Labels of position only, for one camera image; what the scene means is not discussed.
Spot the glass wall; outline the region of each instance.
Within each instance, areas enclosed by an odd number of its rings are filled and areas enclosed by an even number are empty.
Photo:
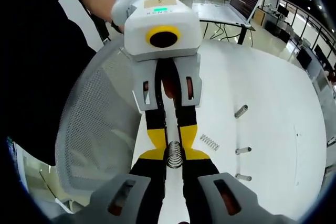
[[[308,19],[308,15],[298,9],[296,16],[294,17],[294,22],[293,22],[292,27],[293,27],[294,33],[296,33],[300,38],[302,38],[303,30],[306,27],[307,19]]]
[[[281,5],[289,11],[285,22],[293,28],[291,39],[294,44],[298,45],[301,44],[302,41],[305,41],[313,50],[319,45],[330,64],[334,67],[336,63],[336,42],[330,33],[326,31],[314,17],[309,16],[286,0],[266,0],[261,9],[265,9],[268,3],[276,3],[276,8]]]
[[[288,13],[288,17],[285,19],[285,21],[292,25],[294,22],[294,17],[296,15],[297,12],[297,8],[289,3],[287,3],[286,9],[289,11]]]
[[[310,48],[313,48],[321,29],[321,25],[319,25],[313,18],[309,17],[307,26],[302,34],[302,40],[307,40],[310,44]]]

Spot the gray mesh chair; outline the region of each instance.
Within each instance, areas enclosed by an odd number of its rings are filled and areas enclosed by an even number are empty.
[[[56,141],[57,172],[68,194],[90,196],[131,169],[141,114],[130,63],[120,36],[95,55],[68,97]]]

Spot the cable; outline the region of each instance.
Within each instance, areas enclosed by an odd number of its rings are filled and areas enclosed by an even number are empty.
[[[212,34],[212,36],[210,37],[210,39],[214,39],[214,38],[217,38],[218,36],[220,36],[220,35],[222,35],[223,33],[224,33],[224,31],[223,31],[223,29],[222,29],[222,25],[220,24],[219,26],[215,23],[215,25],[218,27],[218,30],[217,30],[217,32],[215,32],[214,34]],[[218,32],[219,32],[219,30],[222,30],[222,33],[221,34],[218,34],[218,35],[216,35]]]
[[[227,36],[227,32],[226,32],[226,29],[225,29],[225,25],[224,25],[224,32],[225,32],[225,35],[226,35],[226,38],[227,38],[227,41],[229,41],[229,36]]]
[[[208,26],[209,26],[209,22],[206,23],[206,27],[205,27],[205,31],[204,31],[204,35],[203,35],[203,39],[205,37],[206,31],[208,30]]]
[[[234,37],[237,37],[237,36],[239,36],[240,34],[237,34],[237,35],[235,35],[235,36],[230,36],[230,37],[223,37],[223,38],[221,38],[220,40],[222,41],[223,39],[231,39],[231,38],[234,38]]]
[[[253,35],[252,35],[252,31],[251,30],[250,30],[250,33],[251,33],[251,41],[252,41],[251,47],[253,47]]]

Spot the black table leg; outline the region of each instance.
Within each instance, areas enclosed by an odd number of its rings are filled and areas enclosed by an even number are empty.
[[[238,44],[242,45],[245,39],[245,35],[246,35],[246,31],[247,28],[246,27],[242,27],[241,31],[240,31],[240,35],[238,38]]]

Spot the green indicator light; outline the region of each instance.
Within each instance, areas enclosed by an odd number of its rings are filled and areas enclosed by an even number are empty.
[[[168,10],[168,8],[157,8],[157,9],[154,9],[155,12],[161,12],[163,10]]]

